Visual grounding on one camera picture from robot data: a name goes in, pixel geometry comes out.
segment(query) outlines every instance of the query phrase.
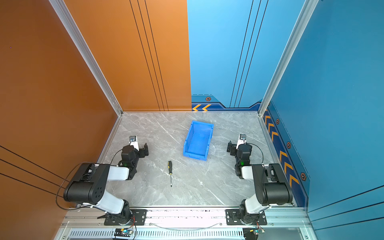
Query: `marble surface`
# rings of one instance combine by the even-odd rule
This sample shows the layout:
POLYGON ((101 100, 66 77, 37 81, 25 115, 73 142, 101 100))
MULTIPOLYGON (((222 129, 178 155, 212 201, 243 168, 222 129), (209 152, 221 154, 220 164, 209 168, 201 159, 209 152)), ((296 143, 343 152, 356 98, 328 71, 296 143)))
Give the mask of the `marble surface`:
MULTIPOLYGON (((153 205, 228 205, 236 206, 255 193, 252 180, 235 175, 235 157, 227 152, 239 134, 258 145, 264 163, 272 163, 256 113, 252 112, 160 112, 124 113, 103 163, 128 145, 136 135, 139 148, 148 144, 149 156, 140 158, 131 181, 109 181, 106 190, 125 199, 130 206, 153 205), (214 124, 207 161, 183 156, 184 141, 192 120, 214 124), (172 161, 172 187, 167 163, 172 161)), ((261 163, 257 147, 252 148, 251 163, 261 163)), ((118 153, 113 164, 121 160, 118 153)))

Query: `blue storage bin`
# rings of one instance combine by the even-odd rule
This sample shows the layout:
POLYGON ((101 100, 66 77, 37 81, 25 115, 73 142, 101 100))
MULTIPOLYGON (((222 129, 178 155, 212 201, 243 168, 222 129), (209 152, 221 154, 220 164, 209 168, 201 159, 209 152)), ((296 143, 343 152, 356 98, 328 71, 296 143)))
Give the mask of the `blue storage bin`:
POLYGON ((192 121, 184 142, 183 155, 206 161, 213 131, 213 124, 192 121))

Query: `screwdriver handle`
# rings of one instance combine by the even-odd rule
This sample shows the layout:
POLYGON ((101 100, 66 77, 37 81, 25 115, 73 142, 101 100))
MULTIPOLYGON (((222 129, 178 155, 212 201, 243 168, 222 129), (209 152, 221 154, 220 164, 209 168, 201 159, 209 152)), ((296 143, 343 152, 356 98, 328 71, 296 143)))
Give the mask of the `screwdriver handle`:
POLYGON ((169 175, 172 175, 172 161, 168 161, 169 175))

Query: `blue wall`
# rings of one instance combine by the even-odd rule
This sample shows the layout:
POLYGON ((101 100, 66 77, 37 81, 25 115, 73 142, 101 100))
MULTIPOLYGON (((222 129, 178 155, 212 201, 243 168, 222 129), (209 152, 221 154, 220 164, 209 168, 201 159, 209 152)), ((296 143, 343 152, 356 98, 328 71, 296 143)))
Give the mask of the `blue wall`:
POLYGON ((384 187, 372 190, 384 184, 383 12, 383 1, 320 0, 272 98, 320 240, 383 238, 384 187))
POLYGON ((250 107, 260 101, 303 3, 304 0, 188 0, 192 95, 213 95, 225 107, 250 107))

